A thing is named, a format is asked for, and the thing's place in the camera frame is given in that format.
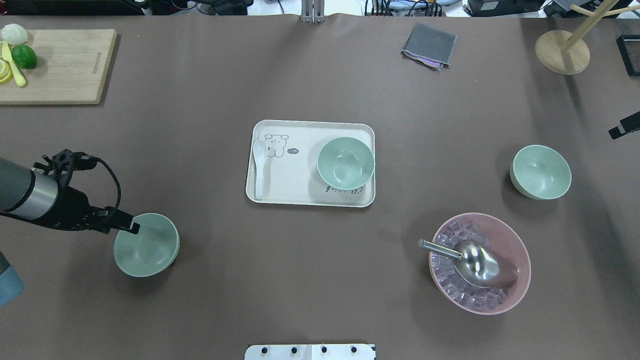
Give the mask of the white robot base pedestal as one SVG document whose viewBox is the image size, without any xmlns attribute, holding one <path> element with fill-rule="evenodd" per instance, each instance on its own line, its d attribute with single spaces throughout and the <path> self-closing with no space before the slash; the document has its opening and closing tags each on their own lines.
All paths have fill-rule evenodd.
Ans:
<svg viewBox="0 0 640 360">
<path fill-rule="evenodd" d="M 247 347 L 245 360 L 375 360 L 374 344 L 254 344 Z"/>
</svg>

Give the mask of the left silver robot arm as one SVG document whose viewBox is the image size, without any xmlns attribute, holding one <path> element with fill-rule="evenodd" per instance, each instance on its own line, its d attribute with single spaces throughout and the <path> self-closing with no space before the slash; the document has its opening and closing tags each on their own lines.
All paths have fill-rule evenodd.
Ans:
<svg viewBox="0 0 640 360">
<path fill-rule="evenodd" d="M 29 169 L 1 159 L 2 216 L 53 230 L 138 233 L 140 225 L 118 205 L 93 206 L 85 193 L 70 186 L 75 171 L 92 170 L 103 164 L 101 158 L 66 149 L 44 160 Z"/>
</svg>

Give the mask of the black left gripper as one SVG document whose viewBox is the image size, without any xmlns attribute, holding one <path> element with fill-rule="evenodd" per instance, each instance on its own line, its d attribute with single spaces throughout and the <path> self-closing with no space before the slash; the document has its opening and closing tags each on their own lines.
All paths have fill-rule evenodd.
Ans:
<svg viewBox="0 0 640 360">
<path fill-rule="evenodd" d="M 133 235 L 139 233 L 140 224 L 134 221 L 134 216 L 118 208 L 121 202 L 121 185 L 107 162 L 85 152 L 68 149 L 58 152 L 52 158 L 46 155 L 42 158 L 46 164 L 35 162 L 34 168 L 42 170 L 45 177 L 55 180 L 58 194 L 52 208 L 43 216 L 32 220 L 32 223 L 62 231 L 95 230 L 108 234 L 115 229 Z M 98 163 L 106 168 L 115 182 L 115 206 L 100 208 L 90 205 L 86 194 L 70 186 L 75 171 L 92 170 Z"/>
</svg>

